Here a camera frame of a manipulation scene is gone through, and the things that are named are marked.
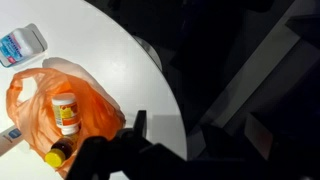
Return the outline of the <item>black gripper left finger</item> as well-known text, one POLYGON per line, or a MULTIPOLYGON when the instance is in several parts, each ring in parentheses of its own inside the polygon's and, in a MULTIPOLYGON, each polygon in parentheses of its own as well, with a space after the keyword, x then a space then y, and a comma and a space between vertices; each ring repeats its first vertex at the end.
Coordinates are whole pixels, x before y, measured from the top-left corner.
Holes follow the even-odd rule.
POLYGON ((87 138, 68 174, 66 180, 110 180, 111 174, 122 171, 130 180, 139 179, 137 167, 140 138, 124 135, 107 140, 102 136, 87 138))

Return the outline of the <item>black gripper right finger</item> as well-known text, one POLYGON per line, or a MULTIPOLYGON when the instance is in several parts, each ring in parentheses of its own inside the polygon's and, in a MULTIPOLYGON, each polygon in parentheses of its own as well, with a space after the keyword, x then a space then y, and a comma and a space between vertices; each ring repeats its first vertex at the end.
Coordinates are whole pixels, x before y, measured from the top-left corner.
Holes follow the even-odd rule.
POLYGON ((133 126, 134 132, 143 138, 147 135, 147 111, 139 110, 133 126))

